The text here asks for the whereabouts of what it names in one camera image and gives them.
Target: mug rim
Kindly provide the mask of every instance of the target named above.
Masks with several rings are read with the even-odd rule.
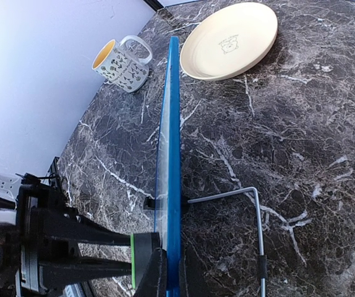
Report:
[[[113,43],[112,47],[110,47],[110,49],[108,50],[108,52],[105,54],[104,58],[102,59],[102,61],[100,61],[98,63],[98,65],[96,67],[94,67],[95,63],[97,62],[97,60],[100,58],[100,55],[103,53],[104,50],[106,50],[106,48]],[[104,47],[102,47],[102,49],[99,51],[99,53],[96,55],[95,59],[92,62],[92,70],[95,70],[97,68],[99,68],[99,66],[101,66],[103,64],[103,62],[106,60],[106,58],[109,56],[109,54],[111,53],[111,51],[113,50],[113,48],[116,46],[116,40],[112,39],[109,42],[107,42],[107,44],[104,45]]]

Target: dark marble surface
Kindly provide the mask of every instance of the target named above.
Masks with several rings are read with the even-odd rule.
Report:
[[[139,92],[104,85],[59,162],[71,204],[123,233],[151,231],[156,137],[169,37],[183,44],[204,18],[241,1],[157,13],[140,36],[154,50]],[[355,3],[266,0],[279,32],[270,53],[221,82],[181,76],[182,192],[190,198],[259,189],[269,296],[355,296]],[[246,196],[191,206],[184,244],[215,296],[257,296],[257,229]],[[129,259],[128,249],[83,247]],[[132,296],[130,278],[96,282]]]

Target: white mug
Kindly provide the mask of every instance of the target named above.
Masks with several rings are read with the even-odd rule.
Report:
[[[146,58],[138,58],[128,51],[126,43],[134,40],[143,45],[149,52]],[[104,76],[107,83],[116,84],[128,93],[139,89],[148,77],[147,64],[153,59],[153,52],[149,45],[135,35],[124,37],[119,43],[111,40],[96,56],[92,69]]]

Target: green strip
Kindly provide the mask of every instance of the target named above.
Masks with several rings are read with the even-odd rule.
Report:
[[[134,235],[130,235],[130,258],[132,262],[132,287],[136,289],[135,285],[135,248],[134,248]]]

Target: mug handle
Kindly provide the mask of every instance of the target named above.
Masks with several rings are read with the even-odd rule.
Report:
[[[140,43],[148,51],[149,55],[146,58],[138,58],[137,57],[137,59],[139,60],[140,63],[146,65],[153,59],[153,51],[152,51],[150,45],[148,45],[146,41],[144,41],[143,39],[141,39],[140,37],[138,37],[136,35],[125,36],[120,42],[120,46],[123,47],[125,50],[127,49],[126,42],[128,40],[134,40],[134,41]]]

